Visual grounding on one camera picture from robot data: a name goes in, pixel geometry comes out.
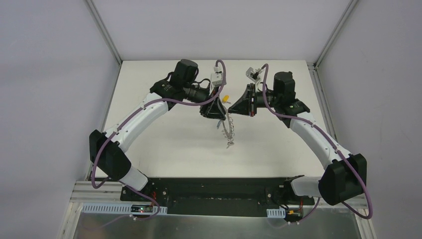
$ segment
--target white wall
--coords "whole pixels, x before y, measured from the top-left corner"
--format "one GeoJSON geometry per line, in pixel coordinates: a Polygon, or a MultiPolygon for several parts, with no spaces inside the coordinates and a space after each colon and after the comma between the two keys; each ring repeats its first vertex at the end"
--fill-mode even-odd
{"type": "Polygon", "coordinates": [[[316,61],[349,0],[95,0],[124,60],[316,61]]]}
{"type": "Polygon", "coordinates": [[[361,1],[319,70],[339,141],[368,160],[381,239],[422,234],[421,11],[361,1]]]}
{"type": "Polygon", "coordinates": [[[55,238],[118,66],[84,2],[0,3],[0,238],[55,238]]]}

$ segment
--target yellow tag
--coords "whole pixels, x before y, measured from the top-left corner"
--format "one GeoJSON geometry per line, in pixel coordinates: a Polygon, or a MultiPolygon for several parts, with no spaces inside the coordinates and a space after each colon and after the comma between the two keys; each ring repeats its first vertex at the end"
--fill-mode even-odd
{"type": "Polygon", "coordinates": [[[228,101],[228,96],[224,96],[223,99],[221,100],[223,103],[226,103],[228,101]]]}

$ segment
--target table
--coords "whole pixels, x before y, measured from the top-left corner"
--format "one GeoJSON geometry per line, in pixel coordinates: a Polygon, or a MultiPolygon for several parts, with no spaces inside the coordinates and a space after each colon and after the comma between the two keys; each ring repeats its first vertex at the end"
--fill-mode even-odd
{"type": "MultiPolygon", "coordinates": [[[[135,108],[157,81],[174,70],[178,61],[124,61],[112,98],[105,128],[109,128],[135,108]]],[[[197,81],[209,78],[214,60],[197,60],[197,81]]],[[[221,98],[236,102],[251,81],[245,76],[269,64],[267,85],[272,89],[274,74],[293,72],[296,97],[314,114],[325,129],[317,96],[305,61],[225,60],[227,85],[221,98]]],[[[234,145],[227,140],[218,120],[206,119],[199,107],[174,106],[148,127],[126,155],[148,177],[290,177],[300,174],[321,176],[323,168],[314,153],[267,109],[252,117],[231,114],[234,145]]],[[[97,170],[97,177],[106,175],[97,170]]]]}

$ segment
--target robotic arm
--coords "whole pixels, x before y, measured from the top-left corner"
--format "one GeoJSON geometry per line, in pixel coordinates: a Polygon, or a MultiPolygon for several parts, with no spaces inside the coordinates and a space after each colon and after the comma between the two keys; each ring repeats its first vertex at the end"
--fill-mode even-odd
{"type": "Polygon", "coordinates": [[[140,191],[148,182],[148,178],[131,165],[124,153],[154,120],[171,110],[176,103],[183,104],[183,99],[197,103],[191,105],[201,106],[200,114],[206,118],[226,119],[219,97],[214,97],[223,84],[223,75],[219,67],[214,70],[211,80],[206,79],[210,84],[202,88],[195,82],[198,65],[186,59],[179,61],[175,71],[169,73],[166,79],[156,82],[145,99],[119,123],[103,133],[98,130],[91,133],[91,161],[95,163],[99,155],[97,164],[104,173],[111,179],[140,191]],[[212,97],[214,100],[201,104],[212,97]],[[109,142],[101,151],[106,140],[109,142]]]}
{"type": "MultiPolygon", "coordinates": [[[[246,76],[254,83],[246,86],[243,96],[228,109],[229,113],[255,116],[257,108],[265,108],[262,92],[257,92],[257,84],[261,79],[259,73],[262,69],[246,72],[246,76]]],[[[324,167],[322,177],[295,177],[285,183],[285,188],[297,196],[322,197],[330,205],[336,205],[347,199],[362,194],[364,191],[356,177],[341,159],[337,151],[347,155],[348,162],[358,172],[366,184],[366,159],[361,155],[352,155],[348,150],[338,144],[328,134],[328,138],[334,142],[337,149],[314,127],[317,121],[310,109],[300,100],[296,99],[295,81],[291,72],[278,72],[274,76],[273,90],[266,90],[266,100],[276,113],[290,116],[279,119],[295,133],[297,133],[318,157],[324,167]],[[299,118],[306,119],[312,124],[305,123],[299,118]]]]}

